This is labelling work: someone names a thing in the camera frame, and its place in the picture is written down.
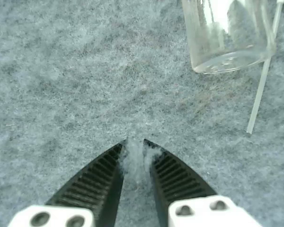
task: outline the gray carpet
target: gray carpet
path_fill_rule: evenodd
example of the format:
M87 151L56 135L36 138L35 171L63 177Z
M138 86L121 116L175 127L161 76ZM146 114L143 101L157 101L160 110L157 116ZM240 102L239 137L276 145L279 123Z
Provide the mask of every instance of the gray carpet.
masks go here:
M284 10L281 22L249 136L261 65L193 73L175 0L0 0L0 227L127 136L284 227ZM116 227L158 226L152 194L128 184Z

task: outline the transparent container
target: transparent container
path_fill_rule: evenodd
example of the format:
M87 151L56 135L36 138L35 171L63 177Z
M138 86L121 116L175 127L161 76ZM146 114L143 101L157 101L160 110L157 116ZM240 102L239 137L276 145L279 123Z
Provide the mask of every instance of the transparent container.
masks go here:
M182 0L192 68L235 71L275 53L267 0Z

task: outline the glass cup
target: glass cup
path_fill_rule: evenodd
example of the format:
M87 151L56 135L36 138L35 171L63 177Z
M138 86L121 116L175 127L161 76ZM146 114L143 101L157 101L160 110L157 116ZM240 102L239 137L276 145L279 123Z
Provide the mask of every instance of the glass cup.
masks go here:
M192 68L220 73L275 53L267 0L182 0Z

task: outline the screw hole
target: screw hole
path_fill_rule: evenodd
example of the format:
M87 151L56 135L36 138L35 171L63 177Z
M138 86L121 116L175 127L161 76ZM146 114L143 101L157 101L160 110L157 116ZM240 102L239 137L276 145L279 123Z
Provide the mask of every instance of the screw hole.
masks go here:
M43 226L48 222L49 217L50 217L49 213L47 212L38 213L32 218L32 220L30 221L30 224L34 227Z
M193 215L193 211L190 209L189 206L182 206L179 207L178 210L176 211L176 215L178 216L188 216L188 215Z
M219 200L217 202L213 202L212 204L210 204L210 209L211 210L226 210L227 205L225 202Z
M74 216L68 220L66 227L82 227L84 225L84 218L82 216Z

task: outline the clear plastic rod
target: clear plastic rod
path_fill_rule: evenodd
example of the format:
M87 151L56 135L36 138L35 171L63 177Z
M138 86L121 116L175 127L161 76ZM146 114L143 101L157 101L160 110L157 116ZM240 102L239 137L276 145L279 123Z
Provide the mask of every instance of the clear plastic rod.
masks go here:
M277 8L276 8L276 11L275 11L275 18L274 18L274 22L273 22L273 32L274 32L275 38L276 38L276 34L278 32L278 28L279 28L279 24L280 24L280 17L281 17L283 3L284 3L284 1L282 1L282 0L277 1ZM265 87L265 83L266 83L266 78L267 78L269 67L270 67L270 62L271 62L271 58L267 59L264 62L264 65L263 65L263 68L262 68L262 74L261 74L261 78L260 78L260 82L259 82L259 87L257 89L256 99L255 99L254 106L252 108L252 112L251 112L251 115L250 115L249 123L248 123L248 126L247 126L247 133L250 133L250 134L252 134L252 131L253 131L254 126L255 126L257 113L259 111L259 107L260 107L260 103L261 103L261 99L262 99L262 95L263 95L263 91L264 91L264 87Z

